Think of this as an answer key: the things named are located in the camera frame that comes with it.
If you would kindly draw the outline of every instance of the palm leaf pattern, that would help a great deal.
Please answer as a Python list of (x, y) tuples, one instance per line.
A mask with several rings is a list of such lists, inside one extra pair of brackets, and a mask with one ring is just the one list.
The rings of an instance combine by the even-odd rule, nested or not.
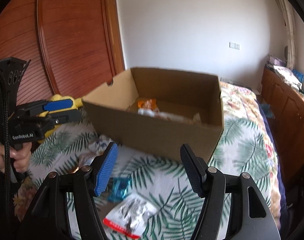
[(43, 179), (41, 178), (37, 178), (36, 180), (33, 180), (33, 184), (36, 186), (36, 188), (39, 188), (42, 183), (43, 183)]
[(268, 204), (268, 207), (271, 206), (271, 195), (265, 198), (265, 202)]
[(144, 186), (147, 188), (147, 181), (153, 184), (152, 177), (155, 175), (151, 167), (151, 161), (148, 157), (133, 158), (127, 163), (125, 168), (120, 172), (120, 176), (131, 178), (131, 187), (137, 188)]
[(237, 170), (249, 172), (254, 180), (261, 179), (267, 174), (267, 152), (261, 134), (255, 137), (243, 139), (237, 148), (238, 157), (233, 161)]
[(73, 198), (73, 193), (72, 192), (67, 192), (66, 193), (66, 200), (67, 200), (67, 208), (69, 210), (74, 211), (75, 206), (74, 206), (74, 198)]
[(231, 206), (231, 194), (225, 194), (223, 209), (222, 209), (222, 221), (228, 221), (230, 216), (230, 206)]
[(95, 132), (80, 133), (76, 137), (66, 129), (55, 132), (33, 153), (31, 162), (34, 165), (42, 164), (46, 168), (52, 167), (59, 155), (70, 155), (85, 150), (89, 141), (96, 137)]
[(188, 240), (191, 238), (199, 215), (186, 210), (181, 219), (172, 219), (164, 230), (164, 239)]
[(77, 158), (74, 156), (70, 156), (64, 163), (62, 163), (59, 167), (55, 168), (55, 171), (59, 175), (69, 174), (73, 172), (78, 166), (79, 162)]
[(173, 198), (171, 199), (171, 210), (175, 211), (173, 218), (177, 218), (178, 214), (180, 215), (179, 217), (182, 218), (183, 214), (189, 210), (193, 210), (195, 214), (200, 213), (204, 200), (199, 198), (199, 196), (193, 192), (192, 188), (189, 187), (189, 185), (185, 186), (181, 190), (179, 179), (178, 189), (179, 191), (175, 192), (173, 194)]
[(152, 161), (152, 167), (159, 169), (161, 172), (166, 172), (166, 175), (172, 175), (173, 178), (180, 178), (186, 175), (184, 166), (181, 163), (167, 158), (156, 157), (156, 159)]
[(82, 240), (82, 239), (81, 239), (81, 235), (80, 235), (79, 232), (75, 232), (75, 234), (73, 235), (73, 238), (74, 238), (75, 240)]
[(151, 193), (149, 193), (149, 197), (151, 202), (159, 208), (158, 212), (152, 216), (149, 220), (152, 220), (157, 222), (157, 226), (158, 226), (158, 235), (161, 233), (161, 228), (162, 228), (162, 223), (161, 221), (164, 223), (165, 226), (168, 225), (168, 219), (167, 218), (172, 218), (171, 215), (171, 205), (170, 205), (170, 198), (172, 196), (174, 188), (172, 188), (169, 196), (167, 197), (167, 199), (164, 201), (162, 196), (159, 194), (158, 199), (156, 199)]
[(257, 129), (257, 125), (245, 118), (230, 118), (224, 120), (224, 130), (219, 144), (231, 145), (236, 139), (242, 137), (242, 127)]
[(225, 150), (222, 144), (219, 144), (214, 150), (210, 161), (208, 162), (209, 167), (216, 167), (217, 169), (221, 169), (222, 164), (225, 161)]
[(270, 173), (264, 174), (261, 178), (255, 180), (255, 183), (261, 192), (266, 192), (270, 187)]

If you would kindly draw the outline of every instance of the dark blue blanket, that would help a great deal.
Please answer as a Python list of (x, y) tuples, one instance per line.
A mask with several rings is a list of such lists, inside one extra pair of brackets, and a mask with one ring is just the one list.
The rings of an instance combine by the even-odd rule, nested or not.
[[(267, 118), (265, 117), (265, 114), (264, 114), (264, 112), (263, 112), (263, 110), (262, 110), (262, 108), (260, 107), (259, 104), (258, 104), (258, 106), (259, 106), (260, 114), (262, 115), (263, 120), (265, 122), (265, 129), (267, 131), (267, 134), (268, 134), (269, 138), (271, 139), (271, 141), (273, 143), (274, 149), (276, 149), (274, 141), (273, 141), (273, 137), (272, 137), (272, 134), (271, 134), (271, 130), (270, 130), (270, 127), (268, 125)], [(280, 210), (280, 212), (281, 212), (280, 224), (281, 224), (281, 228), (282, 228), (283, 226), (287, 225), (288, 211), (287, 211), (287, 203), (286, 203), (286, 195), (285, 195), (284, 184), (283, 184), (282, 179), (281, 179), (281, 169), (280, 169), (279, 157), (278, 157), (278, 174), (277, 174), (277, 178), (278, 178), (278, 181), (279, 181), (279, 191), (280, 191), (280, 194), (281, 194), (281, 200), (280, 200), (280, 206), (281, 206), (281, 210)]]

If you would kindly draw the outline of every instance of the curtain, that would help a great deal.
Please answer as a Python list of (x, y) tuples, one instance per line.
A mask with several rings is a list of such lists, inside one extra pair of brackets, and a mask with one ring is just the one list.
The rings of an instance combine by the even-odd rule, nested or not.
[(288, 33), (288, 62), (287, 68), (297, 68), (297, 53), (295, 44), (296, 24), (294, 21), (293, 7), (288, 0), (276, 0), (277, 5), (283, 13)]

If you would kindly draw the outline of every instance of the bed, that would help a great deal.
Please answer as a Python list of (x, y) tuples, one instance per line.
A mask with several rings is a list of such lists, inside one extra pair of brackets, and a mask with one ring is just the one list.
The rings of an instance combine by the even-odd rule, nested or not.
[[(226, 174), (239, 175), (248, 172), (255, 180), (269, 205), (275, 223), (280, 229), (281, 199), (284, 200), (278, 157), (274, 150), (265, 117), (260, 113), (256, 96), (246, 88), (221, 82), (224, 112), (224, 132), (208, 165)], [(59, 127), (33, 153), (25, 179), (14, 197), (15, 215), (23, 219), (37, 188), (50, 171), (59, 174), (73, 172), (79, 157), (88, 152), (88, 143), (100, 138), (104, 149), (111, 141), (96, 134), (86, 112), (82, 119)], [(143, 152), (119, 146), (119, 155), (111, 177), (131, 177), (132, 192), (139, 192), (151, 201), (158, 212), (148, 220), (142, 239), (190, 239), (201, 211), (203, 200), (192, 191), (182, 164), (147, 155)], [(167, 186), (168, 191), (161, 190)], [(115, 206), (107, 201), (111, 183), (104, 193), (95, 198), (100, 218)], [(68, 196), (72, 234), (80, 239), (72, 193)], [(231, 197), (226, 194), (218, 239), (224, 239), (227, 230)], [(127, 239), (105, 228), (109, 239)]]

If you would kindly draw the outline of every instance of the black cable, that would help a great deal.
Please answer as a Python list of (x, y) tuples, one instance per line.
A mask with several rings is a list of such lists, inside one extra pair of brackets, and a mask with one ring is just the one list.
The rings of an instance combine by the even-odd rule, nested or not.
[(5, 79), (3, 74), (0, 72), (0, 92), (2, 95), (2, 110), (3, 110), (3, 138), (4, 138), (4, 152), (5, 152), (5, 183), (4, 183), (4, 190), (5, 190), (5, 213), (6, 219), (8, 223), (8, 230), (9, 235), (12, 236), (11, 231), (11, 217), (10, 217), (10, 145), (8, 140), (8, 109), (7, 109), (7, 88), (5, 85)]

